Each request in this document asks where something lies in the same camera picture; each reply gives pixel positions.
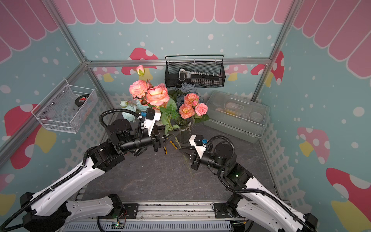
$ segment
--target gray floor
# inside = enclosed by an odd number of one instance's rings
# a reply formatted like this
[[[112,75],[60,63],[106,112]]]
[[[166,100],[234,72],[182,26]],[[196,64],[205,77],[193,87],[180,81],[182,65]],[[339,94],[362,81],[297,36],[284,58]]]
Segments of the gray floor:
[[[237,162],[249,170],[268,190],[275,193],[259,144],[251,144],[210,127],[196,124],[192,134],[202,134],[206,139],[224,135],[236,147]],[[168,154],[161,148],[157,153],[149,147],[138,157],[125,155],[125,160],[104,175],[91,181],[83,200],[96,199],[112,193],[122,201],[226,201],[231,193],[226,191],[210,170],[200,165],[198,171],[191,169],[185,157],[168,144]]]

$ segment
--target peach peony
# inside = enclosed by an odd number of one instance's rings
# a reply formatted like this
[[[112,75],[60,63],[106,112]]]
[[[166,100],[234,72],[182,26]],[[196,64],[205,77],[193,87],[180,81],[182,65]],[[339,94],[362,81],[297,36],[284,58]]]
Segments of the peach peony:
[[[179,108],[179,113],[181,117],[184,119],[190,118],[195,114],[192,105],[186,105],[186,104],[181,105],[181,107]]]
[[[184,97],[184,104],[186,105],[193,105],[194,101],[197,101],[200,99],[200,97],[197,94],[187,94]]]
[[[151,105],[160,106],[168,102],[170,97],[167,94],[167,88],[164,83],[161,83],[153,88],[148,89],[147,102]]]
[[[136,81],[129,87],[129,92],[133,98],[142,98],[147,92],[150,84],[145,81]]]
[[[202,116],[207,113],[207,105],[204,103],[198,104],[195,108],[194,111],[198,116]]]

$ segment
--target white polka dot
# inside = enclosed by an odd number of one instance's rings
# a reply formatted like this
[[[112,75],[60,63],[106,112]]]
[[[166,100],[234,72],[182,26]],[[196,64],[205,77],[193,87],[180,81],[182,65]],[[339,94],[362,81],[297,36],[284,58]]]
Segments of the white polka dot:
[[[10,93],[10,87],[7,85],[2,85],[0,86],[0,91],[3,92],[4,94]]]
[[[28,145],[26,147],[26,149],[24,150],[24,154],[28,157],[28,158],[31,158],[32,157],[32,154],[33,154],[33,147],[35,146],[35,144],[31,144],[31,145]]]
[[[10,138],[10,135],[5,135],[5,136],[3,136],[1,139],[2,139],[3,141],[7,141],[9,138]]]
[[[319,161],[320,164],[325,163],[325,159],[322,156],[318,157],[318,161]]]
[[[9,174],[5,177],[5,182],[10,183],[14,179],[14,174]]]
[[[365,109],[362,107],[356,107],[353,110],[353,114],[356,117],[361,117],[362,115],[364,115],[364,113],[365,113]]]
[[[358,148],[358,143],[353,142],[353,143],[352,143],[352,147],[353,147],[353,148]]]
[[[313,145],[316,146],[316,147],[319,146],[319,140],[316,139],[316,138],[313,139]]]
[[[344,186],[342,186],[341,184],[338,184],[338,183],[336,183],[336,184],[334,184],[333,185],[333,187],[341,194],[341,195],[343,195],[345,198],[349,198],[349,193],[348,193],[348,191],[347,191],[347,189],[344,187]]]
[[[325,147],[326,147],[327,149],[330,149],[330,141],[326,141],[326,142],[325,142]]]
[[[355,177],[355,176],[352,176],[352,175],[349,175],[350,177],[350,180],[351,182],[358,188],[360,189],[368,189],[370,186],[371,186],[371,183],[370,182],[367,182],[367,181],[364,181],[364,180],[361,180],[360,178],[358,177]]]
[[[22,111],[24,112],[30,112],[33,109],[32,104],[26,104],[26,105],[21,105],[19,106]]]

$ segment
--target plastic box lid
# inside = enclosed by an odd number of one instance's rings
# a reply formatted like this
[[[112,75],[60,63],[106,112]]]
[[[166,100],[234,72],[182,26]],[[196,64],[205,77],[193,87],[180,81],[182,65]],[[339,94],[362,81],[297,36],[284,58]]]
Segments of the plastic box lid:
[[[270,108],[241,97],[214,91],[206,103],[210,119],[261,138]]]

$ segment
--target pink mushroom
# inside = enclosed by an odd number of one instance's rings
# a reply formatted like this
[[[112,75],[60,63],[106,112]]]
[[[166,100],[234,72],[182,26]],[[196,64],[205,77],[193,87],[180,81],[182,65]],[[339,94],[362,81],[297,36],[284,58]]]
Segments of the pink mushroom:
[[[305,140],[299,145],[303,154],[308,157],[312,151],[315,151],[319,162],[324,164],[330,155],[330,142],[326,132],[305,127],[299,127],[297,132],[296,138]]]
[[[104,79],[105,82],[112,82],[114,79],[111,77],[111,73],[119,74],[115,67],[95,67],[93,68],[94,73],[99,80]]]
[[[7,140],[11,137],[23,123],[31,117],[31,111],[36,106],[37,104],[20,105],[14,107],[5,114],[4,122],[7,135],[3,136],[3,140]],[[38,125],[10,157],[13,168],[21,169],[26,167],[31,160],[35,144],[38,145],[44,153],[49,152],[56,138],[56,133],[47,131],[41,125]]]
[[[130,54],[129,60],[158,60],[157,56],[154,55],[152,52],[144,49],[144,48],[135,48],[133,52]],[[137,67],[122,67],[121,72],[125,75],[132,75],[137,73]],[[145,75],[139,76],[139,80],[152,80],[153,76],[150,73],[150,68],[154,69],[163,69],[163,66],[144,66]]]
[[[251,70],[251,74],[252,75],[262,74],[263,71],[264,71],[264,67],[265,67],[265,65],[262,65],[262,64],[256,65]],[[282,82],[284,71],[285,71],[285,59],[284,59],[284,56],[283,56],[282,51],[280,51],[278,53],[276,62],[273,64],[273,67],[272,67],[271,71],[268,74],[268,78],[265,81],[265,85],[267,87],[270,87],[270,83],[271,83],[273,77],[275,77],[276,82],[277,82],[277,85],[280,85],[281,82]]]
[[[332,201],[341,223],[349,231],[371,228],[371,183],[334,168],[326,169],[330,184],[348,201]]]
[[[235,81],[237,80],[237,73],[248,73],[247,65],[228,65],[224,68],[226,75],[228,74],[228,80],[227,81]]]

